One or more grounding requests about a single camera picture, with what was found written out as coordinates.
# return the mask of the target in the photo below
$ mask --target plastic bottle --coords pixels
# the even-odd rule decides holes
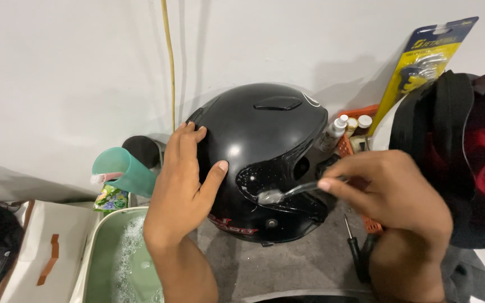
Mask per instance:
[[[324,153],[332,152],[340,138],[346,132],[348,118],[347,115],[341,115],[340,118],[334,120],[334,123],[327,126],[325,134],[323,134],[319,143],[320,151]]]
[[[358,121],[356,118],[349,118],[347,120],[347,127],[346,127],[346,136],[347,139],[351,138],[353,136],[354,131],[358,127]]]
[[[369,127],[372,125],[372,118],[368,115],[358,117],[358,127],[354,131],[354,136],[366,135]]]

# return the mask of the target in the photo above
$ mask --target white wall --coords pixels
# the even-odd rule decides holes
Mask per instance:
[[[300,87],[331,113],[378,103],[416,27],[480,16],[448,65],[485,73],[475,0],[168,0],[177,121],[252,82]],[[94,194],[91,164],[171,131],[159,0],[0,1],[0,198]]]

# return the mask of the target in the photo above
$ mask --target soap foam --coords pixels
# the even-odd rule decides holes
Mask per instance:
[[[141,302],[128,281],[131,273],[131,256],[145,245],[143,240],[143,221],[145,215],[128,222],[115,253],[112,279],[112,303],[164,303],[162,289],[158,289],[154,297]]]

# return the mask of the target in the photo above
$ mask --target teal plastic cup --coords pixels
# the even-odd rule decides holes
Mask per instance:
[[[100,154],[93,163],[93,174],[125,173],[115,181],[104,184],[138,196],[150,198],[155,188],[156,174],[122,147],[112,147]]]

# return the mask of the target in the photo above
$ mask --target hand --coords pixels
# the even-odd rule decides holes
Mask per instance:
[[[336,180],[340,175],[353,183]],[[319,186],[387,228],[413,231],[430,244],[448,245],[452,217],[447,205],[411,157],[399,150],[368,151],[341,159],[327,169]]]
[[[199,183],[197,144],[207,133],[205,127],[182,123],[171,135],[164,154],[164,166],[152,193],[143,224],[143,237],[149,248],[178,245],[207,217],[220,183],[226,175],[227,161],[219,161]]]

